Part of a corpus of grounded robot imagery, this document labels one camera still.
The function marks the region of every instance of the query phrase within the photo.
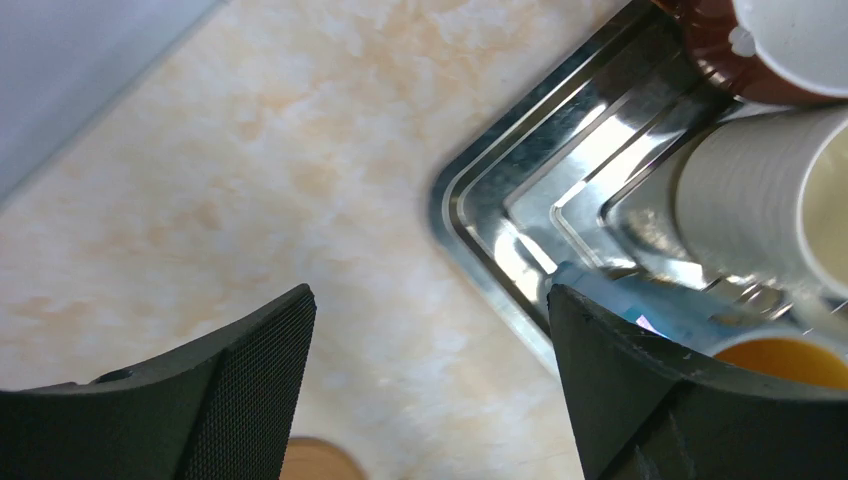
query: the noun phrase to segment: brown cup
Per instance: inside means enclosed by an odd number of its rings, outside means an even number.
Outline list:
[[[833,3],[825,2],[823,5],[816,5],[815,8],[829,8],[833,10],[834,15],[841,15],[845,8],[838,2],[843,1],[845,0],[833,0]],[[777,68],[774,56],[766,58],[758,50],[760,45],[756,44],[757,32],[752,33],[740,26],[737,9],[781,8],[777,4],[772,6],[764,1],[754,0],[654,0],[654,3],[672,15],[680,24],[683,29],[687,53],[698,69],[714,85],[735,96],[754,102],[777,105],[821,104],[848,98],[848,93],[846,93],[848,92],[848,84],[840,85],[839,88],[834,90],[828,86],[817,88],[815,82],[798,81],[803,78],[805,69],[807,71],[812,70],[813,62],[809,62],[810,64],[800,62],[800,65],[794,65],[794,72]],[[803,25],[805,27],[804,32],[815,31],[814,28],[810,27],[815,27],[816,22],[825,18],[823,15],[828,13],[816,12],[817,16],[813,19],[808,18],[809,15],[804,18],[798,17],[806,22]],[[760,20],[759,25],[762,26],[764,23],[762,18],[758,20]],[[795,26],[793,19],[787,15],[783,15],[781,20],[786,26]],[[775,29],[783,28],[783,24],[775,25]],[[804,37],[804,32],[794,33],[796,45],[802,47],[796,50],[802,53],[803,47],[806,46],[803,42],[810,37],[810,35]],[[789,31],[785,34],[787,38],[793,35]],[[817,37],[827,35],[837,40],[839,40],[840,35],[844,36],[838,29],[835,29],[833,33],[825,32]],[[773,34],[770,36],[770,41],[772,51],[780,51]],[[814,51],[815,49],[812,48],[813,42],[808,43],[811,47],[809,48],[809,55],[822,54],[821,50]],[[841,62],[837,65],[838,68],[842,69],[843,72],[848,72],[848,44],[845,44],[844,48],[846,54],[837,56],[836,61]],[[832,54],[833,49],[829,49],[828,52]]]

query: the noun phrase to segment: black mesh surface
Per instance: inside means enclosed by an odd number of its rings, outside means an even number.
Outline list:
[[[312,338],[301,285],[88,385],[0,391],[0,480],[271,480]]]
[[[276,479],[312,336],[303,298],[222,356],[186,451],[186,480]]]

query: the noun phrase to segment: stainless steel tray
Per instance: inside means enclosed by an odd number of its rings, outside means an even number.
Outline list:
[[[700,77],[674,23],[634,1],[440,173],[431,227],[551,371],[545,296],[562,262],[642,269],[780,315],[779,292],[704,271],[671,221],[690,141],[723,118],[762,110]]]

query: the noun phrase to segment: cup of tea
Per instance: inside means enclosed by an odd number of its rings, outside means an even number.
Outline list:
[[[848,2],[654,0],[683,29],[686,51],[711,82],[761,103],[848,98]]]
[[[848,390],[848,363],[825,338],[801,332],[751,332],[717,345],[713,358],[737,367],[821,387]]]
[[[704,267],[848,298],[848,107],[720,126],[683,167],[675,219]]]

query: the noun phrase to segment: white paper cup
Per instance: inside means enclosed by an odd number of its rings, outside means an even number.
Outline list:
[[[687,161],[675,216],[707,268],[848,298],[848,108],[721,126]]]

